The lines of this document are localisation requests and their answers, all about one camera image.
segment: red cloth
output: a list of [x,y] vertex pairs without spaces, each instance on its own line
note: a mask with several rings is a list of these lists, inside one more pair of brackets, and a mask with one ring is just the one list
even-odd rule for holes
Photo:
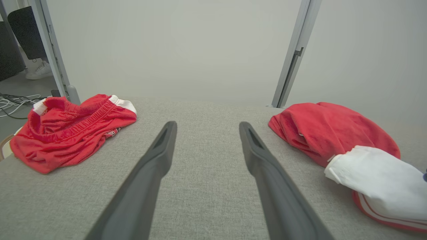
[[273,116],[269,127],[322,167],[355,145],[376,147],[400,159],[399,147],[377,124],[332,103],[294,104]]
[[50,97],[34,105],[10,147],[26,165],[46,174],[81,163],[135,121],[132,103],[115,95],[98,94],[80,106],[65,97]]

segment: red and white garment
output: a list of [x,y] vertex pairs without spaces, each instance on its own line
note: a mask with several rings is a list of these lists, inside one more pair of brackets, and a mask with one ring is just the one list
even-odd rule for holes
[[89,158],[107,138],[134,123],[136,113],[130,101],[115,95],[98,94],[81,105],[65,97],[46,98],[34,104],[10,147],[26,165],[46,174]]
[[423,173],[385,151],[355,146],[332,158],[327,178],[353,189],[353,200],[372,219],[427,232],[427,182]]

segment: black cable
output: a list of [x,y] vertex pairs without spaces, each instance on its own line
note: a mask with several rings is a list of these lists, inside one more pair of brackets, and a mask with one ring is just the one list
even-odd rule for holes
[[0,108],[4,113],[6,113],[6,115],[8,115],[9,117],[11,117],[11,118],[14,118],[14,119],[28,119],[27,117],[14,117],[14,116],[11,116],[11,115],[9,115],[3,108]]

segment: gray fabric surface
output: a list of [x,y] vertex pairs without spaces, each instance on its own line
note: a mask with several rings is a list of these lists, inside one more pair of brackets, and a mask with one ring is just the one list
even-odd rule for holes
[[[336,239],[425,239],[362,214],[351,191],[267,126],[277,108],[124,98],[138,120],[78,166],[39,174],[13,156],[0,162],[0,239],[83,239],[127,174],[169,120],[178,124],[175,154],[163,178],[150,239],[268,239],[255,180],[247,171],[240,121],[255,128]],[[402,159],[423,170],[421,131],[383,124]]]

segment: person's foot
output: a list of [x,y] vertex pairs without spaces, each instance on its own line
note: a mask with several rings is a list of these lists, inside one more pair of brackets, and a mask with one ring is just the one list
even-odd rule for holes
[[45,77],[53,76],[50,64],[47,61],[42,61],[40,66],[33,73],[27,73],[25,77],[29,80],[37,80]]

